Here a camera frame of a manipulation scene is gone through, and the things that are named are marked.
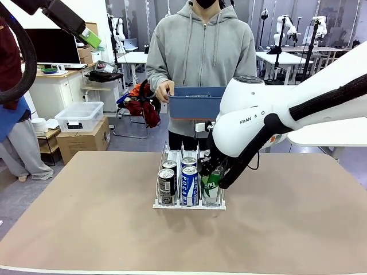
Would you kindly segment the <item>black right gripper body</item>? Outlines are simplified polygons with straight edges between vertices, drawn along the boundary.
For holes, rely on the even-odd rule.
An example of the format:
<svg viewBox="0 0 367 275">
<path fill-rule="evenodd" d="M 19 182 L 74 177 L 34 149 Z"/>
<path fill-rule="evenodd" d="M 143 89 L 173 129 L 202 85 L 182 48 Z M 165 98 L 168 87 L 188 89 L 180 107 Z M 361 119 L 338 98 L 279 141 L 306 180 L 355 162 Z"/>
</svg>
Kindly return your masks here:
<svg viewBox="0 0 367 275">
<path fill-rule="evenodd" d="M 213 138 L 213 131 L 210 130 L 208 133 L 208 137 L 206 139 L 206 145 L 210 151 L 210 159 L 211 160 L 225 160 L 226 155 L 224 155 L 216 146 Z"/>
</svg>

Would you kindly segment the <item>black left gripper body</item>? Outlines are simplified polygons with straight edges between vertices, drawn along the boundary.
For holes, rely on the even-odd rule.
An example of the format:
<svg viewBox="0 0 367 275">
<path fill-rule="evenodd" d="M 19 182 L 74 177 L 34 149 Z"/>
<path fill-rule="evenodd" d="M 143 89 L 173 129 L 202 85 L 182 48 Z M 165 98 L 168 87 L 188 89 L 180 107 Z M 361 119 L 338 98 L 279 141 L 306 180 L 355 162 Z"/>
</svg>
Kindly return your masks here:
<svg viewBox="0 0 367 275">
<path fill-rule="evenodd" d="M 42 8 L 42 13 L 62 30 L 74 35 L 78 39 L 83 39 L 82 33 L 85 30 L 85 21 L 64 2 L 59 0 L 49 1 Z"/>
</svg>

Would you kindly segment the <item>person's right hand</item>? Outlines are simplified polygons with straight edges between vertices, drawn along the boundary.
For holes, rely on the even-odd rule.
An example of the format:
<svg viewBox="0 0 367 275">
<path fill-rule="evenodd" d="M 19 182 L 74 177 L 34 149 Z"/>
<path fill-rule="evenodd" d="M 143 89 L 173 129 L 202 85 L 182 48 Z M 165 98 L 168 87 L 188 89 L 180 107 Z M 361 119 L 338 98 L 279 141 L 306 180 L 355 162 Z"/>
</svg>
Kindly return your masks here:
<svg viewBox="0 0 367 275">
<path fill-rule="evenodd" d="M 169 102 L 169 95 L 174 95 L 174 81 L 167 80 L 158 85 L 155 95 L 163 103 Z"/>
</svg>

